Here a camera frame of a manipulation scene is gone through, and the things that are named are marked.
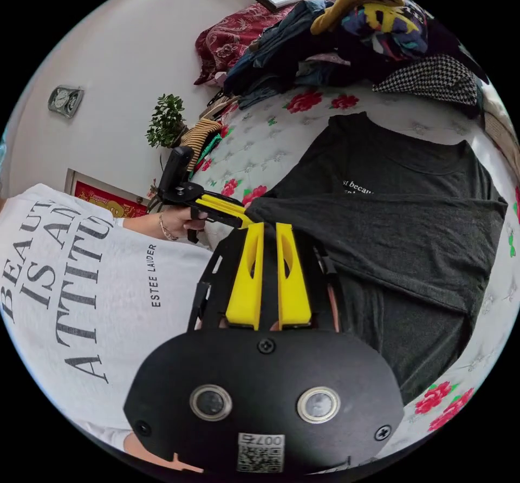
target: person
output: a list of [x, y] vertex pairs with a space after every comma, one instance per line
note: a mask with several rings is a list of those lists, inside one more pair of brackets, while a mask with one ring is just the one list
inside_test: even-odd
[[186, 331], [211, 252], [183, 242], [207, 214], [188, 207], [114, 218], [38, 184], [0, 200], [0, 307], [11, 340], [48, 399], [127, 453], [143, 449], [123, 413], [142, 361]]

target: potted plant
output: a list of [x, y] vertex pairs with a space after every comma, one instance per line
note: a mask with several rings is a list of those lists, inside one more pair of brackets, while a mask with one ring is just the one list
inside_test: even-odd
[[180, 97], [163, 95], [158, 98], [155, 112], [146, 133], [152, 147], [175, 147], [188, 127], [181, 112], [184, 111]]

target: dark gray t-shirt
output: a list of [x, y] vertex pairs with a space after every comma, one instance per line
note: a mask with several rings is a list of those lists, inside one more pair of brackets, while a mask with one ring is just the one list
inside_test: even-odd
[[506, 208], [466, 142], [402, 136], [361, 114], [332, 117], [247, 214], [324, 243], [350, 331], [386, 359], [408, 403], [466, 346]]

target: houndstooth fabric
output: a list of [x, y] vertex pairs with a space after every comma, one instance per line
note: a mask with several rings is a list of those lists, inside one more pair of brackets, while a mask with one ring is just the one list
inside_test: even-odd
[[380, 93], [411, 93], [470, 106], [477, 103], [474, 74], [449, 55], [425, 57], [394, 71], [372, 89]]

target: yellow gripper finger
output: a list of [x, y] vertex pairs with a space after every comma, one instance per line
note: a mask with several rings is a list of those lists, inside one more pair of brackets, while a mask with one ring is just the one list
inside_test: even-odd
[[252, 221], [245, 215], [245, 207], [240, 207], [229, 201], [215, 198], [209, 194], [203, 194], [198, 200], [197, 204], [212, 208], [217, 211], [224, 212], [230, 216], [235, 216], [242, 221], [241, 229], [252, 225]]
[[246, 230], [244, 250], [238, 266], [226, 318], [231, 325], [258, 330], [262, 302], [264, 224], [253, 223]]
[[[282, 330], [284, 326], [307, 325], [311, 319], [310, 303], [291, 225], [276, 224], [276, 246], [279, 328]], [[288, 275], [285, 274], [285, 264], [288, 266]]]

